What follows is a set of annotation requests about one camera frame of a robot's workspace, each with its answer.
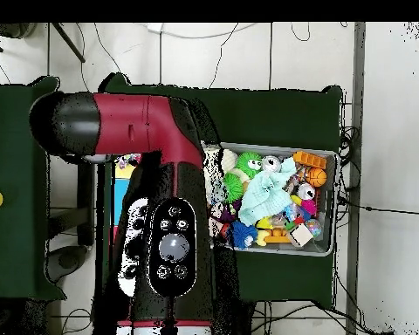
gray dial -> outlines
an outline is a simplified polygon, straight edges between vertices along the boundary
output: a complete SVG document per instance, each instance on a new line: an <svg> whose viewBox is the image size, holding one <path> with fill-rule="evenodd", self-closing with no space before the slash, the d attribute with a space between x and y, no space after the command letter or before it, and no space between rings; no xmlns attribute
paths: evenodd
<svg viewBox="0 0 419 335"><path fill-rule="evenodd" d="M189 243L183 235L167 234L160 241L160 256L165 261L180 262L189 252Z"/></svg>

metal pole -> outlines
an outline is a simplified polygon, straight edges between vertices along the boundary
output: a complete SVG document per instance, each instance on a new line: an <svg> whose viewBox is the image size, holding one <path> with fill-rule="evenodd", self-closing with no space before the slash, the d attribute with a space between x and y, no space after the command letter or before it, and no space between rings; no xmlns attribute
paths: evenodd
<svg viewBox="0 0 419 335"><path fill-rule="evenodd" d="M86 60L82 56L82 54L79 52L78 48L74 45L72 40L68 37L68 35L65 33L63 28L60 26L59 23L52 23L53 27L56 29L56 31L59 33L59 35L64 39L66 44L70 46L70 49L72 49L72 52L78 57L78 59L81 61L81 63L85 63Z"/></svg>
<svg viewBox="0 0 419 335"><path fill-rule="evenodd" d="M352 104L352 126L357 127L360 135L354 145L351 161L356 165L351 166L349 183L351 186L359 183L361 171L361 125L363 118L363 87L365 80L365 22L355 22L354 41L354 89ZM350 193L350 202L360 204L360 187ZM353 319L357 318L357 277L359 266L359 216L360 209L349 207L349 232L347 241L347 291L354 299L347 297L346 314ZM349 332L346 335L355 335L355 324L347 318L346 328Z"/></svg>

pink toy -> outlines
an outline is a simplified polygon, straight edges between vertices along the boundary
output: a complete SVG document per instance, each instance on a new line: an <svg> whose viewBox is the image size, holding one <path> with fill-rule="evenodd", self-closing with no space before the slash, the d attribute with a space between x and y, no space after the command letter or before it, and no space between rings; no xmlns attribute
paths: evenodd
<svg viewBox="0 0 419 335"><path fill-rule="evenodd" d="M317 205L312 199L301 201L301 207L311 215L315 215L317 213Z"/></svg>

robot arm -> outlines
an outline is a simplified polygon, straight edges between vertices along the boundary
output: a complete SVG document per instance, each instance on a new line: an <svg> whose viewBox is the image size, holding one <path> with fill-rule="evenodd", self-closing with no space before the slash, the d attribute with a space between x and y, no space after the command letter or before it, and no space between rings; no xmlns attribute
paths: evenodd
<svg viewBox="0 0 419 335"><path fill-rule="evenodd" d="M115 290L110 296L127 303L132 328L135 322L160 319L166 326L162 334L174 335L177 321L209 321L204 154L188 104L164 96L55 92L34 104L30 123L36 141L54 155L160 154L158 167L149 168L150 175L141 175L134 185L138 188L127 191L132 195L125 199L120 245L114 246L120 258L108 284ZM140 177L136 172L133 177ZM123 286L132 285L121 279L134 279L136 289L127 294ZM162 318L152 308L158 304Z"/></svg>

blue toy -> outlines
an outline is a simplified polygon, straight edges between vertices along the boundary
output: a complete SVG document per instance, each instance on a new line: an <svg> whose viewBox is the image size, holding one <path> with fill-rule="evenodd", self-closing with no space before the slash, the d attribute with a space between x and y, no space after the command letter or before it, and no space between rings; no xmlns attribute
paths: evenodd
<svg viewBox="0 0 419 335"><path fill-rule="evenodd" d="M258 231L254 226L245 226L240 221L234 221L230 226L233 244L241 250L250 247L258 238Z"/></svg>

